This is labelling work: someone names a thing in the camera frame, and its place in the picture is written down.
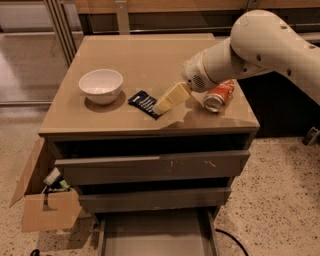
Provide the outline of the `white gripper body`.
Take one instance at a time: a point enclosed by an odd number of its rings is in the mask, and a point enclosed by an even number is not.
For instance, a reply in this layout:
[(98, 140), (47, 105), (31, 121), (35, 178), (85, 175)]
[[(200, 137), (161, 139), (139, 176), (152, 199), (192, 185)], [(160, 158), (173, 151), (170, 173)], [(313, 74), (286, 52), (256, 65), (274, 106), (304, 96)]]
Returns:
[(217, 86), (204, 68), (204, 51), (201, 51), (183, 63), (181, 76), (192, 91), (203, 93)]

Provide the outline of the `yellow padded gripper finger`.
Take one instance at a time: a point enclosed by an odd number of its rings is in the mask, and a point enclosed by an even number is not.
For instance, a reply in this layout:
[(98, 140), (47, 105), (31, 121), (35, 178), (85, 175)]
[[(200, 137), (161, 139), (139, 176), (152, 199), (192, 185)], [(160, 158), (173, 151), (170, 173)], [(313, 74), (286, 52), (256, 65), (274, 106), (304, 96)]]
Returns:
[(153, 106), (153, 112), (162, 115), (173, 107), (188, 100), (192, 90), (186, 82), (177, 82), (173, 84), (163, 96), (161, 96)]

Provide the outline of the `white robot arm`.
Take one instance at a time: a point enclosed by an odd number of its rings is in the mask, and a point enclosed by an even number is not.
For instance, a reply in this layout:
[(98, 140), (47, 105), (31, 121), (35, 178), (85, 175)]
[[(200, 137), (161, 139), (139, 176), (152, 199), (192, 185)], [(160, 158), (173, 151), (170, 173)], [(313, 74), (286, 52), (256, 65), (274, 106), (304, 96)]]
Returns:
[(276, 14), (253, 10), (234, 23), (230, 36), (183, 64), (182, 80), (160, 97), (153, 111), (162, 115), (192, 92), (209, 91), (229, 79), (277, 72), (320, 104), (320, 48), (300, 37)]

